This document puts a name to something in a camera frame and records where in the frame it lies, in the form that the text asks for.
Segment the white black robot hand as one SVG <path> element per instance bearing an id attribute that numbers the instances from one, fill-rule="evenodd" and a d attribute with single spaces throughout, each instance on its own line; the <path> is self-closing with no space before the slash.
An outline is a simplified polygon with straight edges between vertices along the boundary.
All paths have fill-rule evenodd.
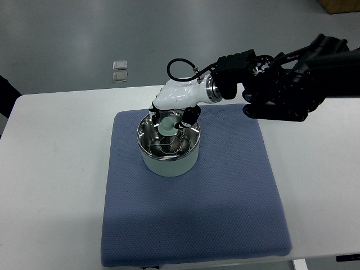
<path id="1" fill-rule="evenodd" d="M 193 126 L 200 116 L 198 103 L 212 104 L 223 99 L 215 85 L 213 78 L 206 75 L 201 82 L 197 79 L 189 82 L 169 80 L 157 94 L 149 108 L 149 115 L 153 123 L 160 121 L 164 111 L 183 110 L 180 121 L 175 124 L 176 129 Z"/>

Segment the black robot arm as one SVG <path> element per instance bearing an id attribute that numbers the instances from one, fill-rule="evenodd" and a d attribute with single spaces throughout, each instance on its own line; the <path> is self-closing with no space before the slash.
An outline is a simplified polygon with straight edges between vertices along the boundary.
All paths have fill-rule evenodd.
<path id="1" fill-rule="evenodd" d="M 252 49 L 220 57 L 210 74 L 225 100 L 243 85 L 247 117 L 302 122 L 327 98 L 359 97 L 359 49 L 319 34 L 309 46 L 276 57 Z"/>

